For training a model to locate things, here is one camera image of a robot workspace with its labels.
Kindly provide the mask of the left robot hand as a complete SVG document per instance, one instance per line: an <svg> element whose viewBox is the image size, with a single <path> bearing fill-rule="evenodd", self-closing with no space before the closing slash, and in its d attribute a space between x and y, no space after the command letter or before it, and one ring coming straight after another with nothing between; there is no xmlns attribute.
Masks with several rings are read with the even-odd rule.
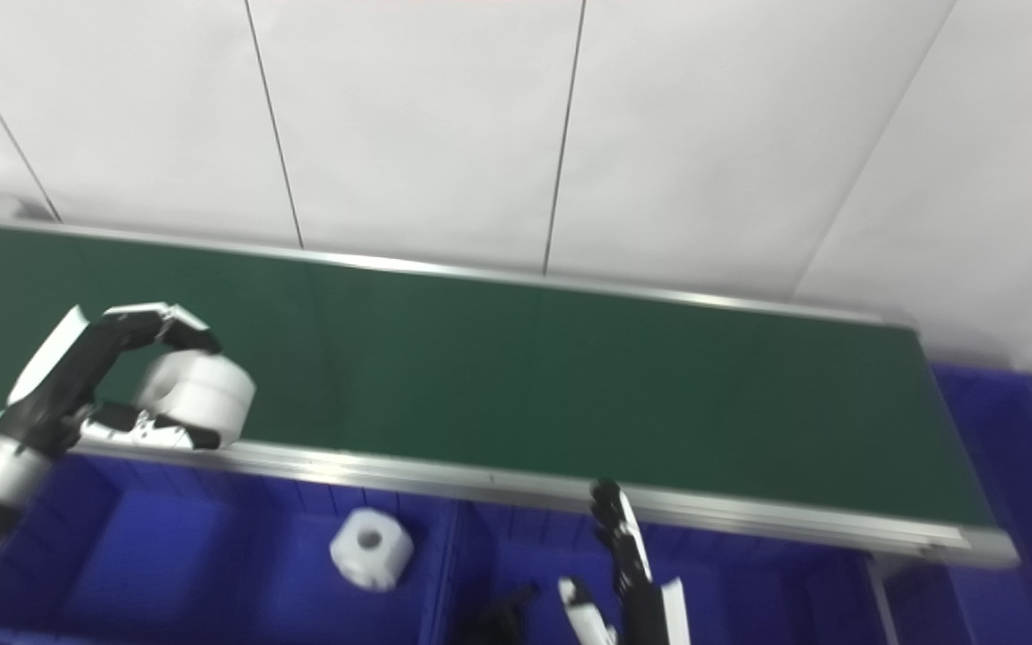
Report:
<svg viewBox="0 0 1032 645"><path fill-rule="evenodd" d="M222 347L182 305L110 307L94 322L71 307L18 375L0 414L0 505L20 509L73 448L97 411L95 391L124 352L164 344L206 356Z"/></svg>

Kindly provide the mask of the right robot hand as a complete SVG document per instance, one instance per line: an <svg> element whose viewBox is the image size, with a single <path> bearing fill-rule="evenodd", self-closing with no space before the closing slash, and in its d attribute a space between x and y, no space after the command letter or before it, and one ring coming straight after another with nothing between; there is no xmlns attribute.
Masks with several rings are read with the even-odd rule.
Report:
<svg viewBox="0 0 1032 645"><path fill-rule="evenodd" d="M562 576L558 596L580 644L691 644L691 622L680 577L654 580L636 514L625 490L614 480L591 486L590 513L595 535L613 561L613 587L623 628L615 628L599 611L589 585L581 577Z"/></svg>

